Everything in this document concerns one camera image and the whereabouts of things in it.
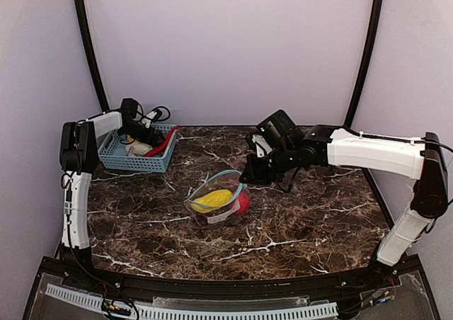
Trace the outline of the red toy fruit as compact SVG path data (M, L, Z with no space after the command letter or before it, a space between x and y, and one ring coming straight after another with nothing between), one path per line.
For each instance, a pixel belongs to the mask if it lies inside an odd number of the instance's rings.
M251 198L245 191L242 191L239 194L236 201L239 203L239 209L235 211L235 215L242 215L243 213L245 213L251 204Z

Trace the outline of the clear zip top bag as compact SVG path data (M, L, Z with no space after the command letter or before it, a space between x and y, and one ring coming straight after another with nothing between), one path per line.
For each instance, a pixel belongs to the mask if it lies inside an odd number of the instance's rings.
M251 205L251 194L241 172L221 171L208 178L184 201L190 224L196 229L221 227L241 218Z

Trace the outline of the yellow toy corn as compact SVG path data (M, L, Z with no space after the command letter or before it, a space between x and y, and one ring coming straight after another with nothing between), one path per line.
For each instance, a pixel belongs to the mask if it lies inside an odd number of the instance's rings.
M212 192L196 198L190 203L194 211L199 213L209 213L228 205L233 193L227 189L213 190Z

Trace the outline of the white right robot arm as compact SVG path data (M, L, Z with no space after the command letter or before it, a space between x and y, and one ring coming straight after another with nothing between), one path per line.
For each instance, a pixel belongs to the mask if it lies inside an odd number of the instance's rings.
M240 180L251 185L280 183L289 171L315 166L368 170L394 220L381 240L376 261L389 267L400 261L423 232L445 214L449 201L447 166L437 135L390 137L347 127L315 125L307 131L264 122L248 136Z

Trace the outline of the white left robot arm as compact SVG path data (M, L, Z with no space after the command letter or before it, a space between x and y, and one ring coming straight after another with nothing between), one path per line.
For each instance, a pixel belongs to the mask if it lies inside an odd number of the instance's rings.
M88 236L88 191L99 163L98 138L118 131L143 140L149 128L162 116L160 108L144 114L133 98L125 98L118 109L107 110L62 128L59 162L63 171L60 185L64 191L64 226L59 255L62 261L91 264Z

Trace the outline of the white toy garlic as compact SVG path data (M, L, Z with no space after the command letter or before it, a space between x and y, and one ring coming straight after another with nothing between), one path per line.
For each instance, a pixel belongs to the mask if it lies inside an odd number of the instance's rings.
M152 149L151 145L142 142L134 142L125 147L128 156L144 156Z

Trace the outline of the light blue plastic basket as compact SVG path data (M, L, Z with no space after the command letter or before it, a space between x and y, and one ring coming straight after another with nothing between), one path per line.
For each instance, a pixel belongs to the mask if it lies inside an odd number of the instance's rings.
M138 171L147 173L165 173L171 162L173 150L176 146L176 135L179 126L157 124L154 128L171 136L166 147L155 156L130 156L126 145L122 144L121 136L117 131L110 132L101 142L98 155L104 167L120 171Z

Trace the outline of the red toy chili pepper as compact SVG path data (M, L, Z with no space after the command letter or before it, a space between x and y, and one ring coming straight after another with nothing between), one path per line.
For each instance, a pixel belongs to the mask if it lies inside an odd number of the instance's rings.
M176 125L175 127L173 127L170 132L167 134L167 137L165 138L164 142L159 145L157 148L154 148L152 149L151 151L147 152L145 155L144 155L144 158L150 158L150 157L153 157L153 156L156 156L157 154L160 154L161 152L164 152L168 146L168 144L170 143L171 141L171 138L173 136L173 134L180 128L180 125Z

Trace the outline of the black front table rail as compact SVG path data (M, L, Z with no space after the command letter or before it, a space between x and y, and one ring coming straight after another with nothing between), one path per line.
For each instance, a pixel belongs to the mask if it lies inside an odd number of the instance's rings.
M376 265L305 278L256 281L174 280L107 270L95 270L92 275L104 281L109 296L127 296L136 300L150 300L152 297L252 300L301 296L310 299L349 297L388 286L388 279L393 273L393 268Z

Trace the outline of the black left frame post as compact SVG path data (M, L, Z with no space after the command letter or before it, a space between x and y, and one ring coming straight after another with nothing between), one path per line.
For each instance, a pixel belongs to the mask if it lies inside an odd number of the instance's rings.
M98 62L91 38L91 31L89 28L88 15L86 11L85 0L74 0L74 7L76 10L76 17L79 24L79 32L81 35L82 44L88 64L88 69L91 75L91 80L96 93L96 98L102 112L110 109L108 99L103 87L101 73L98 68Z

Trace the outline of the black frame post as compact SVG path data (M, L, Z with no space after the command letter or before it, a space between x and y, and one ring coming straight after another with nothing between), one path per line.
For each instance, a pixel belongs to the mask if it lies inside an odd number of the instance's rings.
M85 0L74 0L74 7L76 10L76 17L79 24L79 32L81 35L82 44L88 64L88 69L91 75L91 80L96 93L96 98L102 112L110 109L108 99L103 87L101 73L98 68L98 62L91 38L91 31L89 28L88 15L86 11Z
M362 58L360 65L357 71L357 78L355 85L352 91L350 103L348 106L348 111L344 119L344 125L346 127L352 127L353 121L355 119L357 109L360 104L360 99L362 97L363 88L365 85L365 80L367 78L367 72L372 58L372 53L374 49L374 43L377 36L377 31L379 27L379 20L382 11L383 0L372 0L372 6L369 16L369 24L367 28L367 35L365 38L364 48L362 52Z

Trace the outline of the black right frame post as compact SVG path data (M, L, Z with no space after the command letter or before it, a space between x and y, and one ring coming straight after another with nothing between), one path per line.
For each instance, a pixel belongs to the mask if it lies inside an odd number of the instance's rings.
M362 58L360 65L357 71L357 78L355 85L352 91L350 103L348 106L348 111L344 119L344 125L346 127L352 127L353 121L355 119L357 109L360 104L360 99L362 97L363 88L365 85L365 80L367 78L367 72L372 58L372 53L374 49L374 43L377 36L377 31L379 27L379 20L382 11L383 0L372 0L372 6L369 16L369 24L367 28L367 35L365 38L364 48L362 52Z

